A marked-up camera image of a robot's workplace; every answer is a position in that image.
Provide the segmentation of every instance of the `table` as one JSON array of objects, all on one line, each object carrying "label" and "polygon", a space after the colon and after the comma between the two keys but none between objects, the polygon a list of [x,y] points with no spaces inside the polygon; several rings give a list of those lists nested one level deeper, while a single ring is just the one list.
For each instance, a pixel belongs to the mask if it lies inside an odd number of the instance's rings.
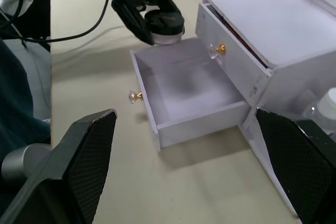
[{"label": "table", "polygon": [[[201,0],[174,1],[194,37]],[[103,4],[51,0],[52,38],[87,30]],[[94,223],[295,223],[238,128],[155,151],[144,104],[127,98],[138,88],[129,50],[146,47],[110,7],[94,32],[51,47],[53,146],[73,121],[118,112]]]}]

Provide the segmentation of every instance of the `cabinet top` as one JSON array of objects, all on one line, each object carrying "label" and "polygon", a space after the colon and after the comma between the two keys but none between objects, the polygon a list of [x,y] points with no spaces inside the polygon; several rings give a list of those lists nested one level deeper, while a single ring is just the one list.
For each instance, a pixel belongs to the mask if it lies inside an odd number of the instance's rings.
[{"label": "cabinet top", "polygon": [[336,52],[336,17],[309,0],[208,0],[271,68]]}]

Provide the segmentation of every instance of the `drawer knob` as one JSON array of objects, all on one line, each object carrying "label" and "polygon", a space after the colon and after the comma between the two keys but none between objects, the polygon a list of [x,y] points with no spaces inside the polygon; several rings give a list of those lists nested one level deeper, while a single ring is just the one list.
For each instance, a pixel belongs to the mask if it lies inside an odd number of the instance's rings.
[{"label": "drawer knob", "polygon": [[220,56],[224,56],[225,54],[226,54],[225,44],[220,44],[218,47],[210,45],[210,58],[216,60],[219,64],[222,64]]},{"label": "drawer knob", "polygon": [[130,94],[128,95],[128,99],[130,100],[131,104],[135,103],[137,100],[143,101],[142,92],[130,91]]}]

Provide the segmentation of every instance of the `black cable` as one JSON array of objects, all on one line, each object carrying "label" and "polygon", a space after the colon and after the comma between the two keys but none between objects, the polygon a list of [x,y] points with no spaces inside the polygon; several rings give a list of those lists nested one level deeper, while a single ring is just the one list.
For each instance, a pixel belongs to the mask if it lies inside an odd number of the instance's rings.
[{"label": "black cable", "polygon": [[9,19],[9,21],[7,21],[7,23],[0,26],[0,30],[5,29],[7,26],[11,25],[17,19],[17,17],[19,16],[21,12],[22,6],[23,6],[23,0],[19,0],[19,3],[17,5],[14,15]]},{"label": "black cable", "polygon": [[65,41],[65,40],[77,39],[77,38],[80,38],[80,37],[83,37],[83,36],[89,34],[90,32],[92,32],[93,30],[95,30],[99,26],[99,24],[101,23],[101,21],[104,18],[108,3],[109,3],[109,0],[105,0],[103,11],[102,11],[98,21],[95,23],[95,25],[92,26],[89,30],[85,31],[84,33],[81,33],[81,34],[78,34],[78,35],[64,37],[64,38],[58,38],[58,39],[28,39],[28,38],[24,38],[24,37],[21,37],[21,36],[15,36],[15,35],[12,35],[12,34],[7,34],[7,33],[4,33],[4,32],[1,32],[1,31],[0,31],[0,34],[11,37],[12,39],[21,39],[21,40],[24,40],[24,41],[27,41],[27,42],[33,42],[33,43],[41,43],[41,42],[52,43],[52,42],[60,42],[60,41]]}]

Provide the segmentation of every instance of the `white cabinet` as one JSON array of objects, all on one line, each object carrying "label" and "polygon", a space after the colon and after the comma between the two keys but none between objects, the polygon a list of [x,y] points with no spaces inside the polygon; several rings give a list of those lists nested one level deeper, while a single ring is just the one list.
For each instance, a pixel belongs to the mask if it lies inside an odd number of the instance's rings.
[{"label": "white cabinet", "polygon": [[156,149],[238,125],[287,206],[254,116],[336,87],[336,17],[310,0],[203,0],[198,39],[133,52]]}]

